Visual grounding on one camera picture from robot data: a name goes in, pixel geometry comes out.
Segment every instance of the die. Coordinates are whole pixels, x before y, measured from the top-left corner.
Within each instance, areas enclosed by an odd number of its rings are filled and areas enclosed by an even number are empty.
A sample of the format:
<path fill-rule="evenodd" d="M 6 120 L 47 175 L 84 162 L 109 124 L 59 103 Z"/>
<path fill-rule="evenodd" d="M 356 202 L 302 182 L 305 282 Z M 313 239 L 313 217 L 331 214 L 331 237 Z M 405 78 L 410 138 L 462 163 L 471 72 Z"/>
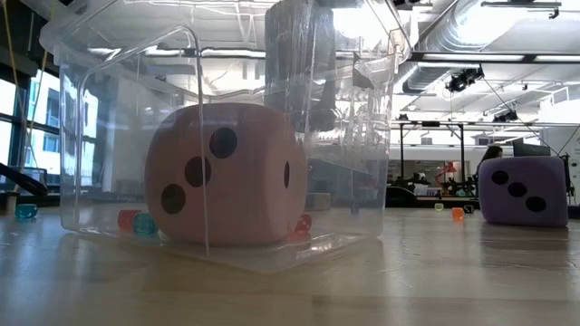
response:
<path fill-rule="evenodd" d="M 155 222 L 148 213 L 139 212 L 133 218 L 133 233 L 137 235 L 154 235 L 158 231 Z"/>
<path fill-rule="evenodd" d="M 38 213 L 38 207 L 35 204 L 20 204 L 14 211 L 16 219 L 34 218 L 36 213 Z"/>
<path fill-rule="evenodd" d="M 486 221 L 566 226 L 566 177 L 557 157 L 495 158 L 479 168 L 479 204 Z"/>
<path fill-rule="evenodd" d="M 451 216 L 453 217 L 453 221 L 463 221 L 463 208 L 453 207 L 451 209 Z"/>
<path fill-rule="evenodd" d="M 204 104 L 201 132 L 199 113 L 197 105 L 171 113 L 151 140 L 144 179 L 156 225 L 171 239 L 211 245 L 284 240 L 306 198 L 291 120 L 256 104 Z"/>
<path fill-rule="evenodd" d="M 465 214 L 473 214 L 473 212 L 475 212 L 475 207 L 473 205 L 464 205 L 463 212 L 465 212 Z"/>
<path fill-rule="evenodd" d="M 308 232 L 312 227 L 312 217 L 308 214 L 302 214 L 296 225 L 295 232 Z"/>
<path fill-rule="evenodd" d="M 133 221 L 135 216 L 140 212 L 139 209 L 122 209 L 117 215 L 117 225 L 122 232 L 133 231 Z"/>

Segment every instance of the purple foam die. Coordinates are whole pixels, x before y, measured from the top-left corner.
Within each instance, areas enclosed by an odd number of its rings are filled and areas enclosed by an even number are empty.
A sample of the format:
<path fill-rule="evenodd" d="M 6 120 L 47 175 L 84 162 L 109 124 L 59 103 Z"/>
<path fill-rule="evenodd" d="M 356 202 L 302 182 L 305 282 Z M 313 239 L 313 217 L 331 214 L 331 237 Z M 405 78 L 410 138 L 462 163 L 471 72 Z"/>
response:
<path fill-rule="evenodd" d="M 495 158 L 479 167 L 479 204 L 486 221 L 566 226 L 566 176 L 557 157 Z"/>

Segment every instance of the blue translucent die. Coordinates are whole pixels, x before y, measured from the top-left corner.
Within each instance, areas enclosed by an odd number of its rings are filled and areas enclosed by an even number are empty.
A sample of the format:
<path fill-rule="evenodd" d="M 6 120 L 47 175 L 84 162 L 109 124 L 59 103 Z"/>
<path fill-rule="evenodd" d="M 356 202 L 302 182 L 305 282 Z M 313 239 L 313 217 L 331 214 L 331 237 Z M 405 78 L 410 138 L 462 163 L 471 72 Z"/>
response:
<path fill-rule="evenodd" d="M 21 204 L 16 207 L 15 214 L 18 219 L 33 218 L 38 213 L 35 204 Z"/>
<path fill-rule="evenodd" d="M 153 235 L 158 231 L 153 217 L 149 213 L 137 213 L 133 220 L 133 232 L 138 235 Z"/>

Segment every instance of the ceiling light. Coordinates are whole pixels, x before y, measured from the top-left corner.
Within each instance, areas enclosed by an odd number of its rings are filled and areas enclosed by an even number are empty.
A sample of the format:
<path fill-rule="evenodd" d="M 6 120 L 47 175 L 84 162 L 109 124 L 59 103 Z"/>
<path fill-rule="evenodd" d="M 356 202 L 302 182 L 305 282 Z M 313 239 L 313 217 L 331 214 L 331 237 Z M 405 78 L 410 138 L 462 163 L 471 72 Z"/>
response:
<path fill-rule="evenodd" d="M 242 50 L 242 49 L 205 49 L 201 51 L 202 57 L 216 56 L 216 57 L 244 57 L 252 59 L 264 59 L 266 58 L 266 52 L 264 51 L 253 51 L 253 50 Z"/>
<path fill-rule="evenodd" d="M 418 62 L 421 68 L 462 68 L 462 69 L 477 69 L 477 63 L 461 63 L 461 62 Z"/>
<path fill-rule="evenodd" d="M 467 61 L 467 62 L 518 62 L 524 59 L 519 54 L 468 54 L 468 53 L 426 53 L 424 60 Z"/>
<path fill-rule="evenodd" d="M 398 92 L 393 93 L 392 95 L 399 95 L 399 96 L 412 96 L 412 97 L 437 97 L 437 94 L 434 93 L 405 93 L 405 92 Z"/>
<path fill-rule="evenodd" d="M 433 4 L 414 4 L 412 7 L 412 11 L 419 12 L 419 13 L 426 13 L 433 10 Z"/>
<path fill-rule="evenodd" d="M 481 3 L 483 7 L 495 8 L 531 8 L 531 9 L 552 9 L 561 6 L 560 2 L 516 2 L 516 1 L 484 1 Z"/>
<path fill-rule="evenodd" d="M 89 53 L 92 54 L 109 55 L 111 53 L 119 53 L 121 51 L 121 48 L 119 49 L 89 48 L 87 50 L 89 51 Z"/>
<path fill-rule="evenodd" d="M 145 49 L 145 55 L 151 56 L 168 56 L 168 57 L 175 57 L 183 55 L 183 50 L 163 50 L 160 49 L 157 45 L 153 45 Z"/>
<path fill-rule="evenodd" d="M 580 62 L 580 55 L 538 55 L 535 62 Z"/>

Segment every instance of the black dot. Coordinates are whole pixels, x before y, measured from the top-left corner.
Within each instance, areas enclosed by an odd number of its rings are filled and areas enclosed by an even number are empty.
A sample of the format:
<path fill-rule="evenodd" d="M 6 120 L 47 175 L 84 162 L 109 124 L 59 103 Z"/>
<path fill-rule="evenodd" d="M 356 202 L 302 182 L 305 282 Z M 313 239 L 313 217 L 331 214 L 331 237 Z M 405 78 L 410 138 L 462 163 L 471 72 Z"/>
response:
<path fill-rule="evenodd" d="M 185 179 L 192 187 L 201 187 L 203 185 L 203 173 L 201 167 L 201 158 L 194 157 L 189 160 L 185 166 Z M 208 158 L 206 158 L 206 184 L 211 178 L 211 165 Z"/>
<path fill-rule="evenodd" d="M 161 193 L 161 206 L 168 214 L 177 214 L 185 205 L 185 192 L 176 184 L 170 184 Z"/>
<path fill-rule="evenodd" d="M 546 201 L 542 197 L 530 197 L 526 199 L 526 207 L 534 213 L 539 213 L 546 209 Z"/>
<path fill-rule="evenodd" d="M 230 128 L 220 128 L 211 135 L 209 150 L 216 158 L 227 158 L 237 146 L 236 133 Z"/>
<path fill-rule="evenodd" d="M 527 193 L 527 188 L 523 183 L 514 182 L 507 187 L 507 191 L 513 197 L 523 197 Z"/>
<path fill-rule="evenodd" d="M 508 173 L 506 171 L 496 171 L 491 175 L 491 181 L 496 185 L 505 185 L 509 180 Z"/>
<path fill-rule="evenodd" d="M 290 184 L 290 164 L 286 162 L 284 167 L 284 186 L 286 186 L 286 189 L 288 189 L 288 184 Z"/>

